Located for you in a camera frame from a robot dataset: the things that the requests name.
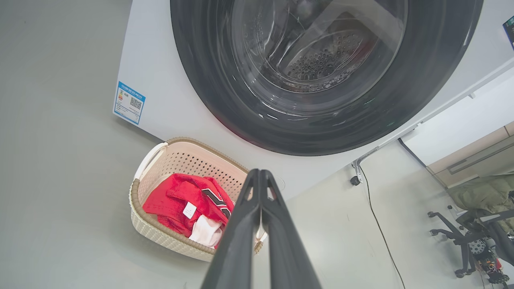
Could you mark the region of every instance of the green jacket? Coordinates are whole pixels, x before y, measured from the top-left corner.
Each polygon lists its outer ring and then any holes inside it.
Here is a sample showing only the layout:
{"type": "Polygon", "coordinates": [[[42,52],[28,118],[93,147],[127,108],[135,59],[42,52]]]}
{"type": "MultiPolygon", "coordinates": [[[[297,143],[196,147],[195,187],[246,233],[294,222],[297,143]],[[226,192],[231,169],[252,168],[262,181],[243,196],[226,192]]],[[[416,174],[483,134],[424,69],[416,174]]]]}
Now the green jacket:
{"type": "MultiPolygon", "coordinates": [[[[511,191],[514,191],[514,174],[475,178],[447,190],[459,208],[484,209],[491,213],[514,209],[509,199],[511,191]]],[[[514,218],[498,223],[506,232],[514,233],[514,218]]]]}

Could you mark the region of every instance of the white wall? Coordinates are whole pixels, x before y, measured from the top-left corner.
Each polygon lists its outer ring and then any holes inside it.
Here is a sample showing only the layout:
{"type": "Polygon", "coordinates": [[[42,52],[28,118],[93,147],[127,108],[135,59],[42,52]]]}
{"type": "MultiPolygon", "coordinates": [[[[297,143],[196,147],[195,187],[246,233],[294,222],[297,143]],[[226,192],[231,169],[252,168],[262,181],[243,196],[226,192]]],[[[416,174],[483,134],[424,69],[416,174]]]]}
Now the white wall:
{"type": "Polygon", "coordinates": [[[402,137],[425,165],[514,121],[514,68],[402,137]]]}

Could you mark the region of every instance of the electrical cord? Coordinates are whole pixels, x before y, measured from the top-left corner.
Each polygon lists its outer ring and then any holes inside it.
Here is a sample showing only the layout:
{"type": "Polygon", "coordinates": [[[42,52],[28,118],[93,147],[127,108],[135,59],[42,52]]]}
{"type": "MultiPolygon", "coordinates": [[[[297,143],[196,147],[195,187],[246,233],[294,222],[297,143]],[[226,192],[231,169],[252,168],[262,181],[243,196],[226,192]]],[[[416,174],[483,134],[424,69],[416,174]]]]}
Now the electrical cord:
{"type": "Polygon", "coordinates": [[[480,274],[480,280],[482,281],[482,288],[485,289],[484,276],[482,276],[482,272],[483,272],[482,267],[475,265],[475,268],[478,271],[478,273],[480,274]]]}
{"type": "Polygon", "coordinates": [[[394,262],[393,255],[391,254],[391,250],[389,250],[389,245],[387,244],[386,237],[384,236],[384,233],[382,232],[382,228],[380,227],[380,224],[378,223],[377,216],[375,215],[375,212],[373,211],[373,206],[371,205],[370,184],[368,183],[368,178],[366,177],[366,174],[364,173],[364,170],[362,169],[362,167],[360,168],[360,170],[362,171],[362,175],[364,176],[364,179],[366,180],[366,186],[368,188],[368,201],[370,203],[371,213],[373,214],[373,217],[375,218],[375,221],[377,222],[378,229],[380,230],[380,234],[382,234],[382,238],[384,239],[385,247],[387,248],[387,252],[389,253],[389,257],[391,258],[391,261],[393,261],[394,268],[396,269],[398,276],[400,276],[401,285],[403,285],[403,289],[406,289],[405,283],[403,282],[403,278],[401,277],[400,271],[398,270],[398,267],[396,266],[396,263],[394,262]]]}

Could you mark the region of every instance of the laundry basket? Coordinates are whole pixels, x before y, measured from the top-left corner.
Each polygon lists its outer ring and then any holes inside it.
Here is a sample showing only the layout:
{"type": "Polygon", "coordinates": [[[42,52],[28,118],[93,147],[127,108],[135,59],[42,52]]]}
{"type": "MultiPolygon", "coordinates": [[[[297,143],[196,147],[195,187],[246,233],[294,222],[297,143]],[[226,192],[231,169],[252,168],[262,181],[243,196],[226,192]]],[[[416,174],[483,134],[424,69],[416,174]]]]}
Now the laundry basket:
{"type": "MultiPolygon", "coordinates": [[[[134,228],[143,236],[180,254],[204,261],[211,261],[215,249],[189,240],[147,214],[142,205],[150,193],[174,173],[209,176],[235,202],[239,196],[248,170],[226,155],[190,138],[174,138],[156,145],[139,165],[130,189],[131,218],[134,228]]],[[[254,252],[262,247],[255,241],[254,252]]]]}

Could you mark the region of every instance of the black cable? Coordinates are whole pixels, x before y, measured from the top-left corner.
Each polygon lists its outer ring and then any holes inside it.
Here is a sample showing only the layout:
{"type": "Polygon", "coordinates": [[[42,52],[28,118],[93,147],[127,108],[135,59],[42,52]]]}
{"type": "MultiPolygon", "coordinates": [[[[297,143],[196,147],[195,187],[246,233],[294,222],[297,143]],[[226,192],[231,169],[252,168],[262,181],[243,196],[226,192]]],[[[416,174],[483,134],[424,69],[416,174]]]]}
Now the black cable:
{"type": "Polygon", "coordinates": [[[384,233],[382,232],[382,228],[380,227],[380,224],[378,223],[377,216],[375,215],[375,212],[373,211],[373,206],[371,205],[370,184],[368,183],[368,178],[366,177],[366,174],[364,173],[364,170],[362,169],[362,167],[360,168],[360,170],[362,171],[362,175],[364,176],[364,179],[366,180],[366,186],[368,187],[368,200],[370,202],[371,213],[373,214],[373,217],[375,218],[375,221],[377,222],[378,229],[380,230],[380,234],[382,234],[382,238],[384,239],[385,247],[387,248],[387,252],[389,253],[389,257],[391,258],[391,261],[393,261],[394,268],[396,269],[398,276],[400,276],[400,280],[401,280],[401,284],[403,285],[403,289],[406,289],[405,283],[403,282],[403,278],[401,277],[400,271],[398,270],[398,267],[396,266],[396,263],[394,262],[393,255],[391,254],[391,250],[389,250],[389,245],[387,244],[386,237],[384,236],[384,233]]]}

